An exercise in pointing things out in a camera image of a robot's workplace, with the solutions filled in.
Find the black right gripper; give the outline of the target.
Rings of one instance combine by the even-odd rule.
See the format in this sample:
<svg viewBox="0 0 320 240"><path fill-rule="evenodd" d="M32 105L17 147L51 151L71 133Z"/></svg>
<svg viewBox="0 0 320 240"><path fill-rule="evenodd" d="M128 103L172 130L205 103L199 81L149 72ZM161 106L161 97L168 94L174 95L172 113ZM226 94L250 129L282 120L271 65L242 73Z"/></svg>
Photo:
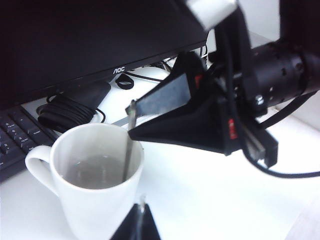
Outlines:
<svg viewBox="0 0 320 240"><path fill-rule="evenodd" d="M278 160L278 142L256 121L267 113L267 102L254 72L242 9L237 7L214 32L216 53L209 53L207 60L194 52L179 53L169 75L131 101L125 109L128 117L158 116L131 129L129 136L226 156L241 148L253 165L261 159L272 167ZM227 101L213 97L217 62L223 66Z"/></svg>

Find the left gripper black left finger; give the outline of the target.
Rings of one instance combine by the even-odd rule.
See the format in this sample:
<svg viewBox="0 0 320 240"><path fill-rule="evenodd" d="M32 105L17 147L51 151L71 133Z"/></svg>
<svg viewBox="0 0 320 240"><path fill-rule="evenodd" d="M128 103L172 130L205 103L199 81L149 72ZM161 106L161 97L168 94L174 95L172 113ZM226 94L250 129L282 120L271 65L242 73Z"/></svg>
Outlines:
<svg viewBox="0 0 320 240"><path fill-rule="evenodd" d="M112 236L113 240L141 240L142 239L142 210L135 203L125 219Z"/></svg>

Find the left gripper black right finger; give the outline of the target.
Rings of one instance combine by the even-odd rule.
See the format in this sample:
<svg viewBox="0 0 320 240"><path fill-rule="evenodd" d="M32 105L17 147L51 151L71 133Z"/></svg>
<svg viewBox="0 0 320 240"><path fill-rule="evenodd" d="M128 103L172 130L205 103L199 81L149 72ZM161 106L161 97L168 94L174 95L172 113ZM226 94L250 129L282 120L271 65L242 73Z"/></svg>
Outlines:
<svg viewBox="0 0 320 240"><path fill-rule="evenodd" d="M142 219L142 239L143 240L160 240L160 234L153 218L151 209L147 203L144 204Z"/></svg>

